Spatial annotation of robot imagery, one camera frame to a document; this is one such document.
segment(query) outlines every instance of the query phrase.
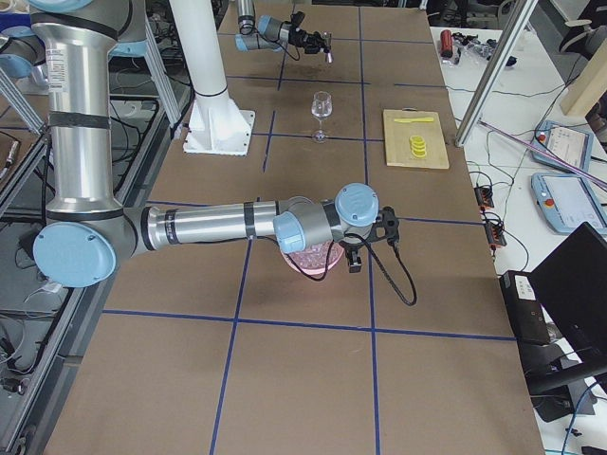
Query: pink bowl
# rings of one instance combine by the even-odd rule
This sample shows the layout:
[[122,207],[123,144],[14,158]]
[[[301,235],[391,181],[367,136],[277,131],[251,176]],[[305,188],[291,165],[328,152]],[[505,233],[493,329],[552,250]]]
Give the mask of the pink bowl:
[[[291,253],[289,256],[299,267],[302,268],[303,272],[307,273],[308,275],[321,275],[324,272],[326,264],[326,252],[329,249],[329,245],[331,245],[330,241],[320,245],[311,246],[310,248],[298,253]],[[289,267],[299,272],[299,270],[295,268],[295,265],[291,263],[286,255],[282,252],[281,254]],[[331,254],[329,255],[329,270],[331,270],[331,268],[333,268],[333,266],[340,261],[341,256],[343,256],[343,248],[340,246],[340,244],[333,244]]]

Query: wooden cutting board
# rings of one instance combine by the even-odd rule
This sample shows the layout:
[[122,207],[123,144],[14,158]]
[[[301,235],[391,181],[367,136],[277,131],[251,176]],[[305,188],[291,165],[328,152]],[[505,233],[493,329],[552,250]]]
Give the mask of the wooden cutting board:
[[[432,122],[398,123],[395,118],[426,118]],[[449,159],[440,119],[435,112],[384,109],[383,131],[386,164],[405,168],[448,169]],[[418,158],[411,152],[409,138],[422,136],[426,141],[426,156]]]

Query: yellow knife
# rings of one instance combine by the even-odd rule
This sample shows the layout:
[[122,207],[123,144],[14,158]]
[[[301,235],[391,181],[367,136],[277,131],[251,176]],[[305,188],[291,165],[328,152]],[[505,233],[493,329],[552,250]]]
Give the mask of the yellow knife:
[[395,118],[396,123],[420,123],[420,122],[430,123],[433,121],[434,121],[433,117]]

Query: light blue joint cap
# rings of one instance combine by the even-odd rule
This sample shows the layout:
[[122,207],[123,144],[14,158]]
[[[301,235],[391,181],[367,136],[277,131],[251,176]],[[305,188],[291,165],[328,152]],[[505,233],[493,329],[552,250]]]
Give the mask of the light blue joint cap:
[[110,52],[110,57],[144,57],[147,52],[145,40],[118,43]]
[[2,30],[2,33],[11,38],[25,38],[27,36],[35,36],[31,28],[26,26],[9,27]]
[[371,226],[379,213],[377,195],[362,183],[343,187],[335,198],[335,207],[342,220],[358,228]]
[[262,34],[265,35],[266,34],[266,30],[267,30],[267,26],[269,25],[269,21],[272,19],[271,16],[268,16],[267,14],[264,14],[263,16],[261,16],[259,18],[259,21],[257,22],[257,30]]
[[14,79],[26,78],[31,73],[32,64],[18,55],[0,55],[0,66],[7,76]]
[[46,12],[72,12],[84,8],[93,0],[29,0],[29,4]]
[[305,249],[305,234],[297,217],[290,211],[281,213],[272,220],[274,234],[284,254]]
[[238,50],[240,50],[241,52],[247,52],[247,45],[245,44],[245,40],[243,39],[243,35],[241,35],[240,33],[237,35],[234,35],[234,41],[236,42],[236,48]]
[[95,229],[80,223],[48,225],[34,241],[38,268],[54,282],[86,287],[109,277],[116,269],[116,253]]

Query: white pillar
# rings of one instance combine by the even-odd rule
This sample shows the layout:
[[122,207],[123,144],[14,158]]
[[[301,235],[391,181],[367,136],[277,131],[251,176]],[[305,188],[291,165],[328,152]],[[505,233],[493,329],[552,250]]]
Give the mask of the white pillar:
[[171,0],[171,8],[196,91],[184,150],[246,155],[255,113],[228,93],[211,0]]

